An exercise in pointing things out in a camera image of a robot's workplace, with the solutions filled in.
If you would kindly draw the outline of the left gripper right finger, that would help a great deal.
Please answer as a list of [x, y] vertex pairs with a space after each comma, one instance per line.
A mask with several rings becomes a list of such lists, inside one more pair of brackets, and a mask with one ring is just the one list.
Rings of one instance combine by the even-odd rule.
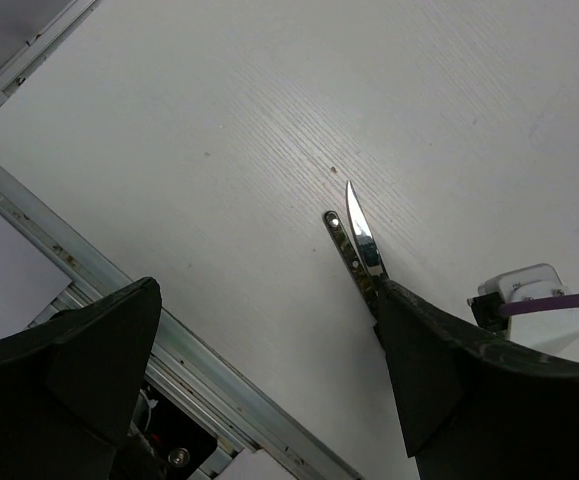
[[423, 479], [579, 479], [579, 363], [517, 345], [386, 280], [377, 324]]

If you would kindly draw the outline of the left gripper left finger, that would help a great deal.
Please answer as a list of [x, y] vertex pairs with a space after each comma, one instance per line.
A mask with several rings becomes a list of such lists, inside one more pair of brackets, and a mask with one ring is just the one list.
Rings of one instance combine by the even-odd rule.
[[0, 340], [0, 479], [105, 479], [162, 309], [144, 277]]

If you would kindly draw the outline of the dark handled knife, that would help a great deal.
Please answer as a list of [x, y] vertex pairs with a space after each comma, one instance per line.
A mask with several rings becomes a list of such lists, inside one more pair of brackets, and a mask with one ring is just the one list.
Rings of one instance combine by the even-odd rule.
[[333, 210], [326, 211], [323, 214], [323, 223], [368, 310], [374, 318], [377, 318], [376, 290], [338, 213]]

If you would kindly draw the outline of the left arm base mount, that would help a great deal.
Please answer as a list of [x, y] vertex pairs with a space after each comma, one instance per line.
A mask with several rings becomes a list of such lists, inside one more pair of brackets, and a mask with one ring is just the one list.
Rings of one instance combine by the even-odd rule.
[[216, 436], [147, 381], [139, 390], [132, 423], [164, 463], [166, 479], [208, 478], [200, 467], [216, 451]]

